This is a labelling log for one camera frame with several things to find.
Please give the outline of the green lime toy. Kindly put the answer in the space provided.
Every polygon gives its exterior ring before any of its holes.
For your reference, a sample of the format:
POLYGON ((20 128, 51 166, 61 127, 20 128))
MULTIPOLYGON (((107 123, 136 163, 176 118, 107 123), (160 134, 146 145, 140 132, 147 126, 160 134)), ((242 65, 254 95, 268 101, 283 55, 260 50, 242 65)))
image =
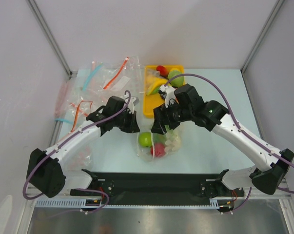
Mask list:
POLYGON ((141 147, 151 147, 152 146, 152 140, 151 140, 151 133, 150 132, 141 132, 138 135, 138 143, 141 147))

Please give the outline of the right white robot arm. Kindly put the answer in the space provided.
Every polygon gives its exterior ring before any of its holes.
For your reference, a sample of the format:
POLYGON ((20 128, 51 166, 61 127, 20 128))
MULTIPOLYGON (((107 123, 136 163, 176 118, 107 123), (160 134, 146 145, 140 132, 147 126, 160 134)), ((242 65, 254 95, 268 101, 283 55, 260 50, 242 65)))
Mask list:
POLYGON ((153 110, 152 133, 165 135, 180 123, 191 121, 224 138, 254 163, 250 168, 222 171, 220 180, 216 182, 216 191, 220 195, 228 195, 233 189, 247 186, 267 195, 276 192, 294 158, 291 150, 280 150, 258 138, 234 120, 228 108, 215 100, 205 102, 189 84, 177 89, 161 85, 158 92, 165 102, 153 110))

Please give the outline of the red pomegranate toy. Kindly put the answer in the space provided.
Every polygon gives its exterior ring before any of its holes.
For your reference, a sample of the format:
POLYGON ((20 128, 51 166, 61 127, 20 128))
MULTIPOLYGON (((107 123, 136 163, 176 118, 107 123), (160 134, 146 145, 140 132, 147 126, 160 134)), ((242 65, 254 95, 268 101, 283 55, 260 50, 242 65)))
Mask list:
POLYGON ((156 158, 160 158, 166 155, 165 152, 165 145, 161 143, 154 144, 154 147, 151 147, 150 149, 151 156, 154 156, 156 158))

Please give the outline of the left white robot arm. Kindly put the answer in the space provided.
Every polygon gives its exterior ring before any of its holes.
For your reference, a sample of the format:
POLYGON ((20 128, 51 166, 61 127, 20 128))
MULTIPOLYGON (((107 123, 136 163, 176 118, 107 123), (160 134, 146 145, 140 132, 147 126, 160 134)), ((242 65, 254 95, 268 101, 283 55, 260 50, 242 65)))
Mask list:
POLYGON ((73 132, 55 145, 42 151, 36 148, 29 158, 26 183, 32 184, 48 198, 66 190, 82 189, 87 195, 98 190, 98 183, 85 169, 70 171, 68 162, 82 146, 103 136, 114 127, 122 132, 133 134, 140 131, 137 124, 137 97, 112 96, 106 105, 90 113, 86 120, 73 132))

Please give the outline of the green lettuce toy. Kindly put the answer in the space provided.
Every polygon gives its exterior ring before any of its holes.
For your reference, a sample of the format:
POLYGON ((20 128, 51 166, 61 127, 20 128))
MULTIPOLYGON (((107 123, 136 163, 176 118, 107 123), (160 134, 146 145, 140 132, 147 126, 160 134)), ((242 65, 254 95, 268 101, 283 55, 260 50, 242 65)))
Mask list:
POLYGON ((161 144, 165 144, 167 138, 165 135, 161 135, 161 134, 153 134, 153 142, 154 144, 156 143, 161 143, 161 144))

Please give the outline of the white dotted zip bag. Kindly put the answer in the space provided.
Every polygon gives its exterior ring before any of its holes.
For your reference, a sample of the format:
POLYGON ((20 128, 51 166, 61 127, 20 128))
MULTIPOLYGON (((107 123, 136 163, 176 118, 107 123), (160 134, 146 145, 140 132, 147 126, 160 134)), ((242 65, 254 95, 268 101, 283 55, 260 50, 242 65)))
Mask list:
POLYGON ((152 133, 151 127, 151 123, 143 124, 137 134, 136 150, 140 159, 151 162, 174 154, 181 149, 182 125, 173 130, 166 125, 167 132, 164 135, 152 133))

